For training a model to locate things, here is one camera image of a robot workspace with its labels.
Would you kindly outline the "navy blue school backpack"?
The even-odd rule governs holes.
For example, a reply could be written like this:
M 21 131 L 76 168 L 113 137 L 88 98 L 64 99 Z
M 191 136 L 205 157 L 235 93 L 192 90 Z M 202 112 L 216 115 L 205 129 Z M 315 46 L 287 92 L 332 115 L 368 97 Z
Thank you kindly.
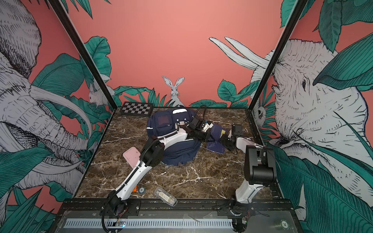
M 148 120 L 148 141 L 140 160 L 155 167 L 160 162 L 177 166 L 196 156 L 202 142 L 210 139 L 213 124 L 188 108 L 155 112 Z

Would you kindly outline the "purple book yellow label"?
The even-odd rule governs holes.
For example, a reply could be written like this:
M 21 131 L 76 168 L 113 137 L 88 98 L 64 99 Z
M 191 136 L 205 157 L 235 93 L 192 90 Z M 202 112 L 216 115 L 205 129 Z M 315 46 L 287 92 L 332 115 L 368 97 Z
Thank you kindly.
M 225 153 L 225 147 L 220 142 L 220 138 L 225 135 L 226 129 L 219 125 L 214 125 L 211 129 L 210 139 L 207 142 L 206 149 L 218 154 L 224 154 Z

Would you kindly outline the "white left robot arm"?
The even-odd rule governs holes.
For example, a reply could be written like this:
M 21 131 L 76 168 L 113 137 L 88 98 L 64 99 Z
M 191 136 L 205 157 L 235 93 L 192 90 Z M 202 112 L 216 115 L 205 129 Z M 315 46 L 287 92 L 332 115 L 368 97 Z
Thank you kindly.
M 211 121 L 194 118 L 192 122 L 179 125 L 164 136 L 152 136 L 143 147 L 139 160 L 127 178 L 108 195 L 102 206 L 102 216 L 111 211 L 114 216 L 124 214 L 128 208 L 127 200 L 142 178 L 152 168 L 160 164 L 164 151 L 180 142 L 196 139 L 204 142 L 210 139 L 214 124 Z

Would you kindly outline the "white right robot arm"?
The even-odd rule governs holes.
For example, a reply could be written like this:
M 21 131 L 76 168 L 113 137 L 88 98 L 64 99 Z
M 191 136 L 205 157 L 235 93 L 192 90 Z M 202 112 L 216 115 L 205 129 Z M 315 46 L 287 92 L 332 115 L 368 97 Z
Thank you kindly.
M 238 203 L 251 203 L 262 188 L 277 181 L 276 159 L 272 147 L 261 146 L 244 137 L 227 135 L 223 135 L 219 142 L 229 151 L 240 150 L 245 153 L 244 181 L 235 192 Z

